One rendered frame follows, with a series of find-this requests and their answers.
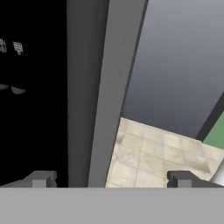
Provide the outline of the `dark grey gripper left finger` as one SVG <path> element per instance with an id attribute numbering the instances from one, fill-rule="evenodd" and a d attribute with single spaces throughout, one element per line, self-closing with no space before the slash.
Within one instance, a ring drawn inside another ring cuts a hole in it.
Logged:
<path id="1" fill-rule="evenodd" d="M 3 187 L 56 187 L 56 171 L 34 171 L 24 179 L 20 179 Z"/>

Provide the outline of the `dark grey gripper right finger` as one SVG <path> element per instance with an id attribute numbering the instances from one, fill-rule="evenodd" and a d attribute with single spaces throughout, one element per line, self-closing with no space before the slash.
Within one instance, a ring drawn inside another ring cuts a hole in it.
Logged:
<path id="1" fill-rule="evenodd" d="M 190 171 L 168 171 L 168 187 L 221 187 L 221 185 L 198 178 Z"/>

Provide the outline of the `grey fridge door, black dispenser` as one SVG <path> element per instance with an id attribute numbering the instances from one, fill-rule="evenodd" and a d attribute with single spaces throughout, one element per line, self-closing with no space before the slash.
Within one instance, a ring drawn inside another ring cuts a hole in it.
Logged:
<path id="1" fill-rule="evenodd" d="M 107 182 L 149 0 L 0 0 L 0 187 Z"/>

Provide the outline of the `silver rounded bar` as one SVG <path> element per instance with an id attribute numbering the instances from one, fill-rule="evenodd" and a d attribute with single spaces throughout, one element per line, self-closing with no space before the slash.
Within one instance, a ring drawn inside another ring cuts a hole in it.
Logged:
<path id="1" fill-rule="evenodd" d="M 224 164 L 220 164 L 217 171 L 211 178 L 211 181 L 217 185 L 224 186 Z"/>

